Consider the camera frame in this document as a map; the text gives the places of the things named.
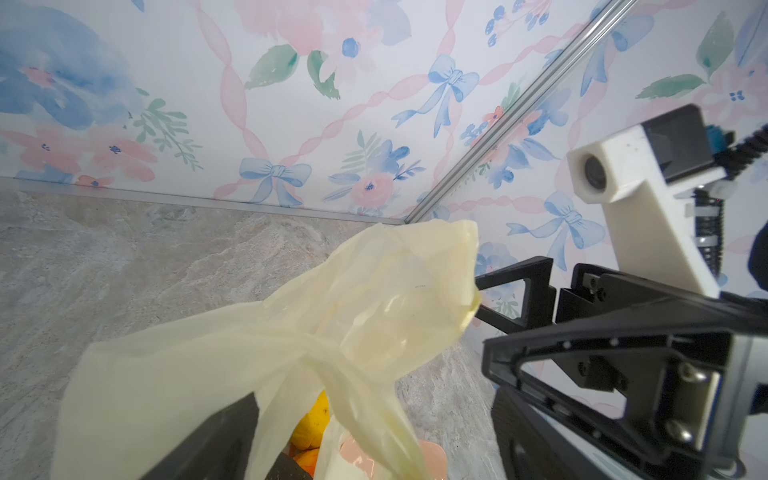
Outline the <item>red-yellow mango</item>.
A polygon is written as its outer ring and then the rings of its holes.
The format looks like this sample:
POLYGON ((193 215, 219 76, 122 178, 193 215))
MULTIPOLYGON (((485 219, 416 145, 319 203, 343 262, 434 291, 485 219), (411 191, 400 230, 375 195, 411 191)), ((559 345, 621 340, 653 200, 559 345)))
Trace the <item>red-yellow mango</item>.
POLYGON ((315 470, 318 462, 319 448, 299 450, 299 449, 296 449, 294 446, 290 446, 288 450, 288 455, 311 478, 315 476, 315 470))

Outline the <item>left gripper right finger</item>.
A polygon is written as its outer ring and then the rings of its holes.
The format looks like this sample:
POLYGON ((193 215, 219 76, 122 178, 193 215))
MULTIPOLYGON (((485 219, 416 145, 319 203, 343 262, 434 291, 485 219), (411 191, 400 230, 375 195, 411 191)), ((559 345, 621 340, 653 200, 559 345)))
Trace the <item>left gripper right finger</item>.
POLYGON ((285 453, 280 453, 265 480, 312 480, 312 476, 285 453))

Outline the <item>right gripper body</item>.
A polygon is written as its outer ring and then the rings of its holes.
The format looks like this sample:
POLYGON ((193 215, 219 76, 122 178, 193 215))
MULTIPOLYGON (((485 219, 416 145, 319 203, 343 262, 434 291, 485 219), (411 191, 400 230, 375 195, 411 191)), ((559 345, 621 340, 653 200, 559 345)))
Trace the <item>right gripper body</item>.
POLYGON ((767 410, 767 303, 714 297, 580 264, 569 287, 547 263, 522 280, 523 321, 492 313, 491 408, 511 479, 599 479, 586 441, 643 479, 740 479, 749 417, 767 410))

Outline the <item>yellow plastic bag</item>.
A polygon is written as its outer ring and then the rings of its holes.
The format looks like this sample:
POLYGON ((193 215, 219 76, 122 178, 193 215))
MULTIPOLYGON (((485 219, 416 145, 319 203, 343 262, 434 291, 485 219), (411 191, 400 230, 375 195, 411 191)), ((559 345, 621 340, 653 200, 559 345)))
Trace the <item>yellow plastic bag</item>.
POLYGON ((245 475, 262 479, 320 396, 320 479, 359 479, 353 439, 381 479, 426 479, 398 379, 460 339, 481 296, 469 220, 375 225, 267 299, 90 345, 58 414, 55 479, 137 479, 215 412, 259 408, 245 475))

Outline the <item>yellow orange fruit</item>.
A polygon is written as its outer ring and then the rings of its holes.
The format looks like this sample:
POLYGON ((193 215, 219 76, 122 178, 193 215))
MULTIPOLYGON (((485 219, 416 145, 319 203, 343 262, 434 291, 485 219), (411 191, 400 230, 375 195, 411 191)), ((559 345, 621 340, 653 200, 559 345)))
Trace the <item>yellow orange fruit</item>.
POLYGON ((290 444, 298 451, 318 449, 329 422, 329 401, 326 392, 322 391, 309 412, 296 425, 290 444))

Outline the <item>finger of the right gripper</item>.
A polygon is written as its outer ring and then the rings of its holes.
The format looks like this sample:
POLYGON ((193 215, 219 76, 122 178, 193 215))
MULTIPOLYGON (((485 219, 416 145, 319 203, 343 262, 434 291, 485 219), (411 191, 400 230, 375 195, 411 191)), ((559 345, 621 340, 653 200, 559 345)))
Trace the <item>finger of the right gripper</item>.
POLYGON ((557 290, 550 285, 554 260, 535 256, 475 278, 480 291, 522 281, 525 285, 520 315, 512 319, 481 305, 475 318, 504 334, 546 327, 552 323, 557 290))
POLYGON ((492 418, 506 465, 527 452, 550 477, 588 465, 567 429, 643 479, 704 479, 737 458, 730 433, 736 336, 652 319, 573 320, 488 340, 484 375, 499 386, 492 418), (620 395, 611 417, 526 371, 556 363, 580 388, 620 395))

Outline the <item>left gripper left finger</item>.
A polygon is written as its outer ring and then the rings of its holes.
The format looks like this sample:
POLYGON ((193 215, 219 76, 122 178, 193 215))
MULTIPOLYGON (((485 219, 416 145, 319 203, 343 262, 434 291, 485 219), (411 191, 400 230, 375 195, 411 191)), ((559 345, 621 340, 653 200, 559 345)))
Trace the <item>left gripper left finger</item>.
POLYGON ((258 416, 250 393, 208 417, 142 479, 243 479, 258 416))

